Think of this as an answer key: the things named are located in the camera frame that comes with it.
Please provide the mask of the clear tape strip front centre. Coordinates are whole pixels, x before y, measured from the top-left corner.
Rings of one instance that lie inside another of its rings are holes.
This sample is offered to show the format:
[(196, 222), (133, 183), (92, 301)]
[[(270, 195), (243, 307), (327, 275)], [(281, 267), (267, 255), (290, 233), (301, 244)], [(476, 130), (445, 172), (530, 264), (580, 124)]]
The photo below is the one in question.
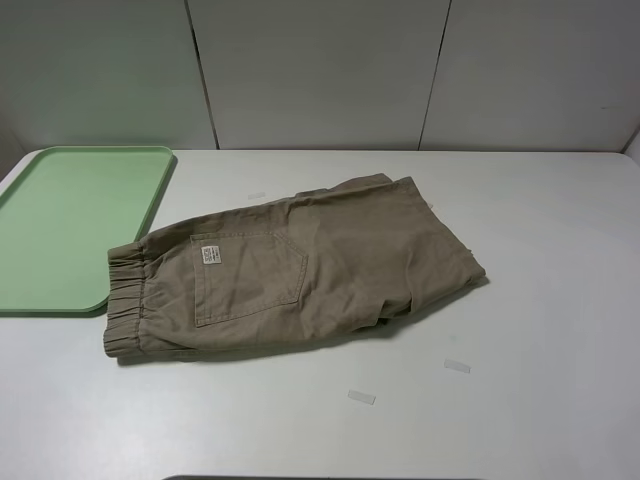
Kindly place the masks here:
[(354, 401), (361, 402), (367, 405), (374, 405), (376, 401), (375, 395), (367, 394), (357, 390), (349, 390), (347, 396)]

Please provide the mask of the clear tape strip front right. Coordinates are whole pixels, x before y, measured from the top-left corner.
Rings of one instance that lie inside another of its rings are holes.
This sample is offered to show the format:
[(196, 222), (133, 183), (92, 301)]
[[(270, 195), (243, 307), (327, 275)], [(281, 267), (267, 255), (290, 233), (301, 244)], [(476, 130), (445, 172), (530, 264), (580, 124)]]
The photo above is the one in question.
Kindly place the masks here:
[(444, 367), (464, 374), (471, 373), (471, 367), (469, 365), (452, 359), (445, 359)]

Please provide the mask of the khaki shorts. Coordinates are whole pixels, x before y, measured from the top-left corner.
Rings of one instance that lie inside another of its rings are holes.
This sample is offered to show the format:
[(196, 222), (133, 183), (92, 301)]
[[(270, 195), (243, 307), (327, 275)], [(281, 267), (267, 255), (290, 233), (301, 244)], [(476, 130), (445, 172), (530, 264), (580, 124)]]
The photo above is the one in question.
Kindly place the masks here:
[(108, 253), (107, 356), (298, 345), (486, 278), (413, 179), (383, 174), (187, 219)]

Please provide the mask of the light green plastic tray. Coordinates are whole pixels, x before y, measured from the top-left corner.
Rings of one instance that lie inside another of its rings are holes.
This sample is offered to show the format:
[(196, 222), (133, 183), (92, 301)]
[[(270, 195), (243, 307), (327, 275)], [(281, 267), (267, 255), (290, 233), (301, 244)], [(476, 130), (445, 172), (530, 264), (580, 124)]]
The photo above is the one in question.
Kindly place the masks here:
[(85, 314), (109, 293), (107, 252), (149, 226), (166, 147), (51, 147), (1, 195), (1, 312)]

